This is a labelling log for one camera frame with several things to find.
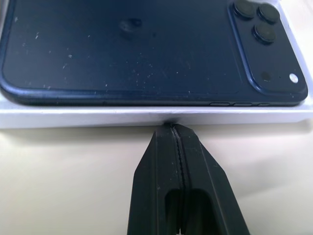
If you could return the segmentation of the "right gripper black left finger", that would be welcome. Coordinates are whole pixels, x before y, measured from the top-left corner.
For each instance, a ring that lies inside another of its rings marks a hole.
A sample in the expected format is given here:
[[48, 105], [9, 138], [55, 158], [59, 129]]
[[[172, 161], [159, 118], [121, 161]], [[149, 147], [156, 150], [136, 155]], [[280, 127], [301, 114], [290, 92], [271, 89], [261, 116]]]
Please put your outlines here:
[[127, 235], [176, 235], [182, 179], [176, 137], [158, 127], [133, 178]]

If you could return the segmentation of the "dark blue smartphone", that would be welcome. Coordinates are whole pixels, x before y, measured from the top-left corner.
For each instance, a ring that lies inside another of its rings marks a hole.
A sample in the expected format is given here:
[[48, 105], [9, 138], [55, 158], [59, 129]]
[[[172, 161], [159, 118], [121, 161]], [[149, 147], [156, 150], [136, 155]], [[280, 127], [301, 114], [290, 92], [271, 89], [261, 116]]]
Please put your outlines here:
[[0, 88], [27, 105], [295, 106], [308, 86], [271, 4], [9, 0]]

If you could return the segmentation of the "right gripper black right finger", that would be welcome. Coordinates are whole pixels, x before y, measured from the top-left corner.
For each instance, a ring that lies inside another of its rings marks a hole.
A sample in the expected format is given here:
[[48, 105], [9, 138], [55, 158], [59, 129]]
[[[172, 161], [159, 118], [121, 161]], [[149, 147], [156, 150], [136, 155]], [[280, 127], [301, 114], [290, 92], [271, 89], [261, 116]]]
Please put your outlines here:
[[195, 132], [174, 125], [183, 177], [182, 235], [250, 235], [225, 171]]

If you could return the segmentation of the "white box with tan interior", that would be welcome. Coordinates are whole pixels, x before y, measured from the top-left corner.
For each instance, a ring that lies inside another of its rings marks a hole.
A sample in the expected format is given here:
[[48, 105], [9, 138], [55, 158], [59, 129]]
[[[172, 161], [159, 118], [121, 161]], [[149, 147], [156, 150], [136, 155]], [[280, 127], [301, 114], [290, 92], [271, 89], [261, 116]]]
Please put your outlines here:
[[26, 106], [0, 92], [0, 129], [300, 122], [313, 118], [313, 0], [254, 0], [273, 4], [306, 78], [309, 94], [295, 107], [70, 107]]

